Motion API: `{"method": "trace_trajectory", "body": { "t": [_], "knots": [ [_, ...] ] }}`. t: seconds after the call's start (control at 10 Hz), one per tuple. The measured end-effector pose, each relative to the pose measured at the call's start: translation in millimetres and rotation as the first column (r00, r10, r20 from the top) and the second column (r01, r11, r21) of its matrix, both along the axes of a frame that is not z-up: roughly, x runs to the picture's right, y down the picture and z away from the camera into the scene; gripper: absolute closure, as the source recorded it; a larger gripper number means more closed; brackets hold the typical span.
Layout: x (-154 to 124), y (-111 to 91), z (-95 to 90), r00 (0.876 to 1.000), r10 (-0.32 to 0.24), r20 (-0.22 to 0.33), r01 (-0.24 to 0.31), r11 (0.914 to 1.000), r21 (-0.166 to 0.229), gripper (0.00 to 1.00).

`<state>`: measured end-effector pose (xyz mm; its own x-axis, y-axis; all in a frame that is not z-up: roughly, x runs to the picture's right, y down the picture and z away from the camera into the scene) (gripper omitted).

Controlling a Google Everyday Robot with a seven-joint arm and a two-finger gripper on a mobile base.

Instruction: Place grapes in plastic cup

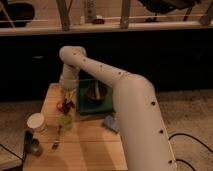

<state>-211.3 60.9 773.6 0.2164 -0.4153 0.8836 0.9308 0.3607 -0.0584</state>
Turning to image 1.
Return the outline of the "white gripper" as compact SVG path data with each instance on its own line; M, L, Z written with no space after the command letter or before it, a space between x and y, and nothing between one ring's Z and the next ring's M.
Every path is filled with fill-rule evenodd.
M62 100L66 99L66 90L69 92L69 101L71 101L75 94L75 89L78 85L77 78L66 78L65 76L61 75L59 79L59 84L61 86L61 98Z

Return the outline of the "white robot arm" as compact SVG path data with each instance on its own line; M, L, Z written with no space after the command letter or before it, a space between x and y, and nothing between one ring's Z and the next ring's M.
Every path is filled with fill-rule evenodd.
M77 87L81 70L112 88L128 171L177 171L155 88L148 79L91 59L80 46L64 46L59 56L63 90Z

